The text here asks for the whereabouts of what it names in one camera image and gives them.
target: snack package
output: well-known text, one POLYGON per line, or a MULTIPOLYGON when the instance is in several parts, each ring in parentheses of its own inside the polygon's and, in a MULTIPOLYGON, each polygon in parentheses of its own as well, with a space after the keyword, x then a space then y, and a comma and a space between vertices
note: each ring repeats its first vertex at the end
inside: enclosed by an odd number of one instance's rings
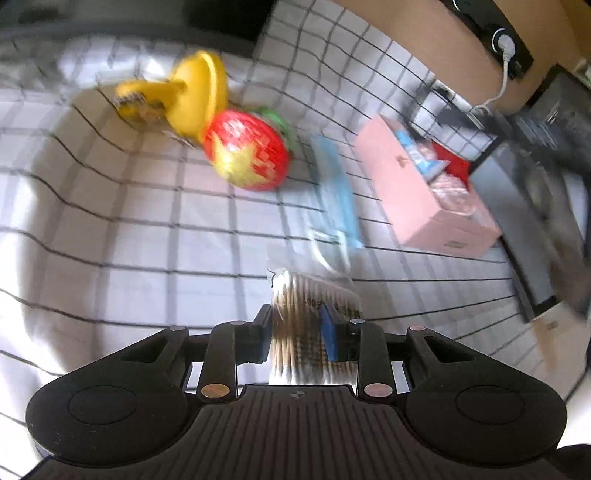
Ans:
POLYGON ((388 125, 427 183, 430 183, 447 167, 447 161, 438 160, 428 143, 417 144, 401 123, 389 120, 388 125))
POLYGON ((472 194, 454 175, 443 172, 429 186, 441 208, 462 216, 471 216, 476 211, 472 194))

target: blue face mask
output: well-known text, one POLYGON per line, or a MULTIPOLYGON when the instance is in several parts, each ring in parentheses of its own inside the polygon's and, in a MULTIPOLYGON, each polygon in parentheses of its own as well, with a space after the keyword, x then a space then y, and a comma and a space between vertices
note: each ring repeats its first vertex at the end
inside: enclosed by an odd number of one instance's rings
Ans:
POLYGON ((308 237, 316 259, 334 273, 337 272, 320 252, 318 240, 338 244, 343 266, 348 273, 349 248, 364 248, 353 193, 334 143, 326 137, 310 135, 310 144, 308 153, 311 150, 316 159, 316 181, 326 214, 323 215, 322 225, 318 225, 318 221, 308 221, 308 237))

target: screw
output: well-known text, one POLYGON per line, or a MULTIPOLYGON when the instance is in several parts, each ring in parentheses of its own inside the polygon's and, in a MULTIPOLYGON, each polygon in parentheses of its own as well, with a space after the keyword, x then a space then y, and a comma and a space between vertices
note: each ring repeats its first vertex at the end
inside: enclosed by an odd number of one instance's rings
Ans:
POLYGON ((201 389, 201 395, 207 398, 222 398, 230 393, 230 389, 221 383, 210 383, 201 389))
POLYGON ((370 383, 363 391, 370 397, 384 398, 392 395, 394 390, 390 385, 386 385, 385 383, 370 383))

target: power outlet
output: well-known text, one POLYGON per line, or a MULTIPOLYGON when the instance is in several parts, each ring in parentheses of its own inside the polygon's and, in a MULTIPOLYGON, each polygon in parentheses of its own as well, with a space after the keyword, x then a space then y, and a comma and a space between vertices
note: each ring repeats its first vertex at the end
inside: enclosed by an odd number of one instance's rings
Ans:
POLYGON ((515 56, 509 61, 509 78, 522 78, 534 62, 530 51, 493 0, 441 0, 476 35, 494 58, 503 65, 499 37, 509 35, 515 43, 515 56))

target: red package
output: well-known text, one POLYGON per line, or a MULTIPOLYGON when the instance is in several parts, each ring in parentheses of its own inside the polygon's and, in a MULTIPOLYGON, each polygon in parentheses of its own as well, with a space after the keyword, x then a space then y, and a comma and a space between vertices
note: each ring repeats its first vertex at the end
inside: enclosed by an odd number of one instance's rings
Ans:
POLYGON ((447 148, 443 147, 437 142, 431 143, 433 145, 433 150, 437 154, 437 158, 439 160, 447 160, 449 162, 445 171, 450 175, 459 178, 462 182, 464 182, 464 185, 467 187, 468 170, 470 168, 470 162, 467 162, 463 158, 460 158, 456 154, 453 154, 447 148))

